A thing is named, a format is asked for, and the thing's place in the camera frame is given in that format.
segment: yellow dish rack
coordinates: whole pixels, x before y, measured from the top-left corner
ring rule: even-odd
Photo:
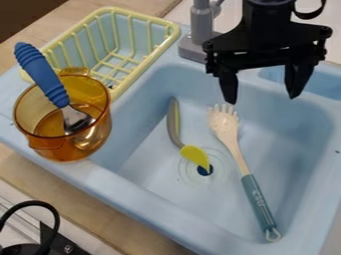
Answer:
[[[40,51],[56,73],[87,67],[119,97],[179,36],[178,24],[118,7],[101,8]],[[25,71],[21,77],[33,83]]]

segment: gray faucet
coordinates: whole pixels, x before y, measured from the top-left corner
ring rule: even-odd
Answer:
[[[178,44],[178,53],[186,59],[204,63],[202,43],[219,35],[213,31],[213,19],[221,12],[224,0],[193,0],[190,7],[190,32]]]

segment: toy sink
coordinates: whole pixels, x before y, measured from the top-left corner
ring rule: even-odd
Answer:
[[[13,127],[15,99],[28,86],[18,67],[0,78],[0,138],[32,161],[198,254],[319,254],[341,197],[341,69],[322,64],[306,92],[290,101],[280,68],[240,73],[239,142],[283,238],[264,241],[229,152],[207,125],[223,102],[216,78],[170,47],[113,104],[113,131],[89,159],[50,162]],[[180,157],[166,128],[179,100],[181,140],[208,153],[201,176]]]

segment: faucet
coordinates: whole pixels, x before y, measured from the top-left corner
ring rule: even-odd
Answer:
[[[233,105],[237,101],[237,73],[271,66],[285,67],[286,90],[294,99],[304,90],[315,66],[325,60],[325,43],[333,33],[326,26],[291,21],[292,14],[303,20],[316,18],[327,0],[321,0],[321,7],[311,13],[298,12],[296,1],[242,0],[240,23],[225,34],[216,34],[212,22],[222,1],[209,4],[194,0],[191,33],[179,42],[179,54],[205,63],[206,72],[218,77],[225,100]]]
[[[181,57],[204,63],[206,53],[202,44],[220,33],[213,31],[213,19],[221,12],[224,0],[193,0],[190,7],[190,31],[180,39],[178,53]]]

